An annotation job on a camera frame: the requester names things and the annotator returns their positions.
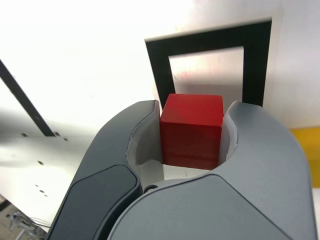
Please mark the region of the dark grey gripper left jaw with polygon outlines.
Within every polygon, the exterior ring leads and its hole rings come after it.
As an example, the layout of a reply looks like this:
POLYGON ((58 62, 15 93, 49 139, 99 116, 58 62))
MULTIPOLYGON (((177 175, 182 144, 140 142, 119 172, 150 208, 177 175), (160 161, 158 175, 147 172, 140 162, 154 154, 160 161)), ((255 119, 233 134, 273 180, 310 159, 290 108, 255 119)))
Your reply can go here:
POLYGON ((95 135, 47 238, 105 240, 144 188, 163 180, 159 102, 139 101, 95 135))

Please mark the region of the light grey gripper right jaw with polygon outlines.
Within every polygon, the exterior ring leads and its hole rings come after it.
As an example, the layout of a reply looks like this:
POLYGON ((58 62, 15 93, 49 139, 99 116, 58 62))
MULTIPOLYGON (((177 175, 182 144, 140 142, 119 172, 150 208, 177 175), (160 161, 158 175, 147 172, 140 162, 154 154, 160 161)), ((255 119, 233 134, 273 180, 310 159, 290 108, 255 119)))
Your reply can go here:
POLYGON ((291 132, 262 107, 234 102, 221 140, 220 166, 144 194, 110 239, 315 239, 309 165, 291 132))

